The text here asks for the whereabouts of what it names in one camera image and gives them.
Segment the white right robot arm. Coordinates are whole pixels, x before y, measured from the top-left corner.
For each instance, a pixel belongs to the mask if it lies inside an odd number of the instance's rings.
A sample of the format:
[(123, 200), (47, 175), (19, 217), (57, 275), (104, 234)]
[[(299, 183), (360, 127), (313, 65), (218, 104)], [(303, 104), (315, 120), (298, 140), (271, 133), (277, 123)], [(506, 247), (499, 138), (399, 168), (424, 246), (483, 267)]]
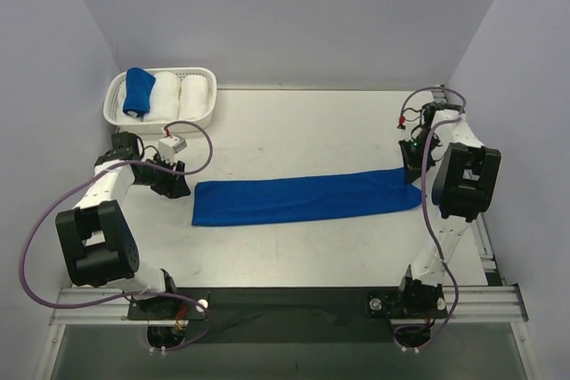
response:
[(443, 314), (446, 268), (464, 232), (491, 205), (501, 153), (472, 132), (461, 106), (434, 101), (422, 106), (415, 127), (399, 141), (404, 182), (420, 186), (427, 244), (409, 265), (395, 307), (412, 318)]

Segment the blue towel pile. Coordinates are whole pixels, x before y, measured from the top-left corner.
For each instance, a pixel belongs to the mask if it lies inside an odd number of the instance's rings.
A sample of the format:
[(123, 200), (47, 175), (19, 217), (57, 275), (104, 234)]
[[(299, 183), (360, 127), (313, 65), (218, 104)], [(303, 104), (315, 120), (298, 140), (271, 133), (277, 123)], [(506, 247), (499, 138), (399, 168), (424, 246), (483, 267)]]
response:
[(352, 174), (200, 182), (191, 224), (229, 227), (391, 214), (420, 205), (402, 168)]

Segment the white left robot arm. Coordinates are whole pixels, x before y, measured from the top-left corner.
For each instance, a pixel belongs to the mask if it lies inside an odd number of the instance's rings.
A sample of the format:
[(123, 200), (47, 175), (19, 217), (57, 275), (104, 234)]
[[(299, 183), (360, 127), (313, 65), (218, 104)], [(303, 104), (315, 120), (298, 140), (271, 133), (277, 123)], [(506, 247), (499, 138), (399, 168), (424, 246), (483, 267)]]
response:
[(132, 292), (149, 299), (148, 308), (158, 318), (170, 319), (180, 308), (175, 282), (165, 270), (141, 261), (121, 203), (133, 185), (148, 186), (170, 199), (189, 196), (182, 176), (185, 163), (175, 158), (186, 141), (173, 135), (160, 139), (154, 156), (139, 166), (144, 154), (140, 141), (133, 133), (114, 133), (111, 149), (94, 164), (94, 173), (103, 176), (73, 209), (56, 215), (55, 226), (73, 285)]

